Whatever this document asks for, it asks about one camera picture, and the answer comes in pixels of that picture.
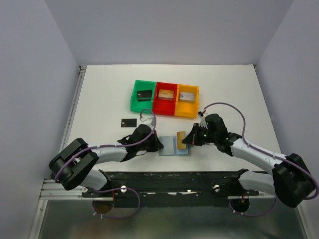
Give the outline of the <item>tan credit card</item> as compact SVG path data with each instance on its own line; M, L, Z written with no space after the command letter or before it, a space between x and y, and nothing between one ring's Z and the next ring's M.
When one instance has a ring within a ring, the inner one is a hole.
M176 145L178 150L187 149L187 145L182 141L185 139L185 131L178 131L176 133Z

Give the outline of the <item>sage green card holder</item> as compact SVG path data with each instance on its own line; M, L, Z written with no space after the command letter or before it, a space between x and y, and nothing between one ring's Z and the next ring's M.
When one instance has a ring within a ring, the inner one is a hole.
M189 156L191 155L190 148L186 149L177 148L176 136L162 136L159 137L163 148L159 150L159 156Z

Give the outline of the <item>black credit card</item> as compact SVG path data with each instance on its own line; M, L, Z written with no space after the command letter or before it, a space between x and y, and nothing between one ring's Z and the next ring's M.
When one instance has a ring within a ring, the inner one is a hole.
M121 119L121 127L137 127L137 119Z

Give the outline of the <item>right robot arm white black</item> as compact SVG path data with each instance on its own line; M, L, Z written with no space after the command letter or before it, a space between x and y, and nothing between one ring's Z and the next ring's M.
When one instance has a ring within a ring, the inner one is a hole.
M243 135L229 132L218 114L203 116L182 142L195 146L214 144L220 152L246 160L266 172L261 175L245 171L239 178L231 180L229 189L235 195L241 195L246 190L262 191L277 196L286 206L295 208L317 189L299 155L292 153L286 156L258 148L245 141Z

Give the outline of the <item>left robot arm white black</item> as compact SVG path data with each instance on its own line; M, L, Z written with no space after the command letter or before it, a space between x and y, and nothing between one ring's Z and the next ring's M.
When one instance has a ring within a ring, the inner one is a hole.
M82 138L73 140L49 163L54 180L65 190L77 186L92 188L98 196L110 193L111 185L101 170L94 170L96 164L125 162L138 155L138 152L157 152L164 148L157 132L148 124L139 125L132 134L117 140L115 144L88 146Z

